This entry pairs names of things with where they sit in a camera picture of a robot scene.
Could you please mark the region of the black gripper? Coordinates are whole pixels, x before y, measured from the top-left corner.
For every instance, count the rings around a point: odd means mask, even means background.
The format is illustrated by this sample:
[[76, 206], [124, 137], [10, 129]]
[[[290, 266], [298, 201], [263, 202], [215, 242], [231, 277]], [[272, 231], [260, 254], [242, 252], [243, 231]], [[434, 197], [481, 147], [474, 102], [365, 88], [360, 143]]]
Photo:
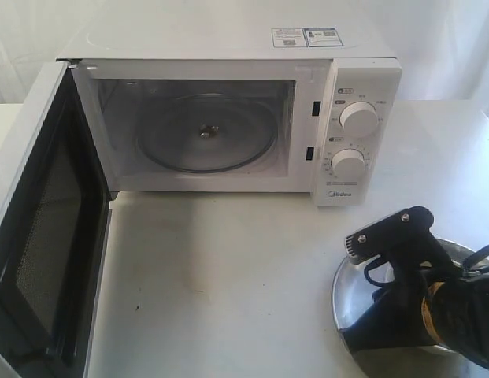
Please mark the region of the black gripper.
[[395, 275], [376, 287], [362, 272], [342, 274], [342, 341], [351, 354], [369, 350], [433, 347], [423, 305], [426, 279], [422, 271]]

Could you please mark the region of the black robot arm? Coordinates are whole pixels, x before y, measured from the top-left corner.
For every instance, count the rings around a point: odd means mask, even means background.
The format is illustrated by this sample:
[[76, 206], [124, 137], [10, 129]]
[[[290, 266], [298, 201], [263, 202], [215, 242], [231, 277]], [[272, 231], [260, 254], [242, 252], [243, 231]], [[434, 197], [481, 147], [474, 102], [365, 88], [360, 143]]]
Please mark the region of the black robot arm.
[[489, 276], [471, 280], [390, 282], [339, 332], [352, 354], [444, 347], [489, 371]]

